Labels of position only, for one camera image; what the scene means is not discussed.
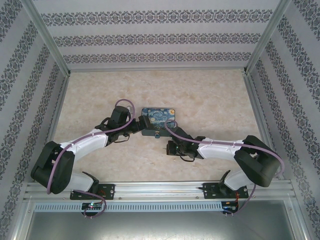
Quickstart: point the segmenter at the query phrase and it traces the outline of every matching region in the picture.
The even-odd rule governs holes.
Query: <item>black wire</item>
[[[177,150],[177,152],[178,152],[178,154],[180,154],[180,158],[183,160],[183,161],[185,161],[185,162],[187,162],[187,163],[192,163],[192,162],[194,162],[195,161],[195,157],[193,158],[193,160],[185,160],[181,155],[183,155],[182,153],[181,153],[181,151],[178,149]]]
[[[195,161],[195,158],[193,160],[185,160],[182,156],[180,156],[180,158],[185,161],[185,162],[188,162],[188,163],[192,163]]]
[[[127,140],[123,140],[123,141],[114,141],[114,143],[116,143],[116,144],[124,143],[124,142],[128,141],[128,140],[129,140],[129,138],[130,138],[130,135],[128,135],[128,139],[127,139]]]

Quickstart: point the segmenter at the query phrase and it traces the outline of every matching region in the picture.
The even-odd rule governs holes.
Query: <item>floor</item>
[[[118,71],[72,73],[55,132],[57,143],[90,132],[109,117],[118,99],[131,100],[138,117],[143,107],[175,109],[179,126],[193,136],[216,140],[260,137],[240,70]],[[219,180],[236,162],[167,156],[168,138],[136,133],[128,142],[113,143],[83,157],[74,171],[100,181]]]

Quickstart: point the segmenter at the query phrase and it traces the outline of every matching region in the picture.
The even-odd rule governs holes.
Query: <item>patterned wallpaper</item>
[[[19,0],[0,1],[0,240],[49,136],[65,77]]]
[[[35,0],[71,70],[245,67],[279,0]]]
[[[319,15],[316,0],[292,1],[251,72],[311,239],[320,239]]]

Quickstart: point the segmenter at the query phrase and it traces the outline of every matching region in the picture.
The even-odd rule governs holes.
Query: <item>grey metal panel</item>
[[[239,216],[220,212],[109,212],[88,220],[80,213],[33,214],[28,240],[291,240],[283,201],[250,202]]]

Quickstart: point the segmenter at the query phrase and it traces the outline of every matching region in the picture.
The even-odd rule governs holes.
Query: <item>metal frame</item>
[[[40,13],[38,12],[33,0],[22,0],[21,1],[26,12],[30,16],[33,24],[41,35],[44,43],[47,45],[50,53],[52,54],[54,60],[58,64],[59,68],[63,72],[64,76],[67,76],[70,73],[70,70],[67,66],[66,61],[64,60],[63,55],[58,49],[58,46],[55,43],[54,38],[51,36],[44,20],[42,19]]]
[[[102,184],[115,184],[114,200],[107,200],[109,206],[107,212],[221,211],[221,201],[234,201],[234,199],[204,199],[203,191],[198,188],[203,183],[212,182],[218,181],[102,182]],[[250,194],[253,186],[250,185],[247,189]],[[11,240],[26,239],[35,212],[79,212],[81,203],[91,202],[70,200],[69,196],[69,191],[47,195],[46,188],[39,183],[28,183]],[[273,180],[267,188],[257,186],[251,201],[265,200],[284,201],[295,238],[310,239],[290,180]]]
[[[255,117],[256,124],[259,129],[259,133],[261,136],[261,140],[272,150],[274,149],[274,145],[271,140],[270,133],[268,131],[266,119],[264,118],[262,108],[259,104],[258,96],[256,93],[256,90],[254,88],[254,83],[251,79],[251,76],[249,74],[246,74],[245,72],[242,72],[244,84],[246,87],[246,91],[249,95],[249,100],[252,106],[253,114]]]
[[[283,17],[287,7],[291,3],[291,0],[280,0],[278,6],[274,10],[274,13],[271,16],[268,25],[266,26],[261,38],[259,39],[256,47],[254,48],[248,64],[246,66],[246,72],[250,73],[252,69],[255,67],[256,62],[258,61],[260,55],[262,54],[265,46],[267,45],[268,41],[271,38],[271,35],[274,33],[275,29],[277,28],[278,23],[280,22],[281,18]]]
[[[49,130],[49,135],[48,135],[48,138],[47,138],[48,142],[54,140],[54,137],[55,137],[55,134],[56,134],[56,130],[57,130],[57,126],[58,126],[60,113],[61,113],[62,107],[64,105],[64,101],[65,101],[65,97],[66,97],[66,93],[67,93],[67,89],[68,89],[69,80],[70,80],[70,74],[68,73],[66,75],[66,79],[65,79],[63,87],[62,87],[62,95],[61,95],[60,99],[58,100],[59,102],[57,104],[57,109],[56,109],[56,111],[54,113],[54,117],[53,117],[53,120],[52,120],[52,125],[51,125],[51,128]]]
[[[90,72],[132,72],[132,71],[190,71],[190,70],[243,70],[244,67],[233,66],[188,66],[188,67],[116,67],[116,68],[81,68],[73,69],[71,73]]]

